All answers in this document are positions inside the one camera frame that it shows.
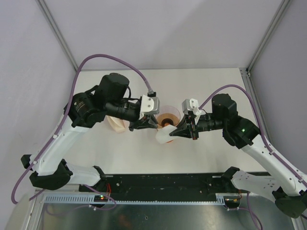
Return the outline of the clear pink glass dripper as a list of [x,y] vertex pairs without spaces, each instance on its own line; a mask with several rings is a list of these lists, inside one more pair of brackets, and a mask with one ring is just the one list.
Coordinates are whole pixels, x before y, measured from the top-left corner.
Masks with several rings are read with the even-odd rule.
[[160,107],[159,114],[155,116],[158,128],[162,128],[166,122],[177,126],[180,122],[180,112],[173,106],[164,105]]

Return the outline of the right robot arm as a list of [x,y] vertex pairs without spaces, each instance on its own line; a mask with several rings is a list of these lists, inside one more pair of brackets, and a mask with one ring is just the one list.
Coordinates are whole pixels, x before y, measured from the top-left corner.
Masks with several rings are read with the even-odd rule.
[[221,180],[226,192],[246,190],[272,201],[291,218],[307,209],[307,175],[288,161],[250,120],[239,116],[237,104],[228,94],[212,98],[212,112],[202,114],[196,99],[182,103],[184,118],[169,135],[197,140],[200,132],[222,130],[225,141],[255,159],[269,176],[251,175],[230,167]]

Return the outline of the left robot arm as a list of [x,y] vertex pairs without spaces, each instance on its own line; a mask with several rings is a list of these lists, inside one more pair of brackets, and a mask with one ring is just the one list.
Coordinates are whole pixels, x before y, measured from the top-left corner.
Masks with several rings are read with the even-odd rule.
[[54,191],[67,184],[79,184],[97,192],[105,188],[106,176],[100,167],[76,166],[68,163],[64,156],[82,135],[106,116],[128,121],[130,131],[158,127],[154,116],[159,113],[160,101],[156,93],[126,98],[129,83],[125,76],[110,73],[102,77],[99,85],[72,97],[71,104],[64,108],[68,116],[56,128],[42,155],[21,158],[23,166],[32,171],[29,179],[34,187]]

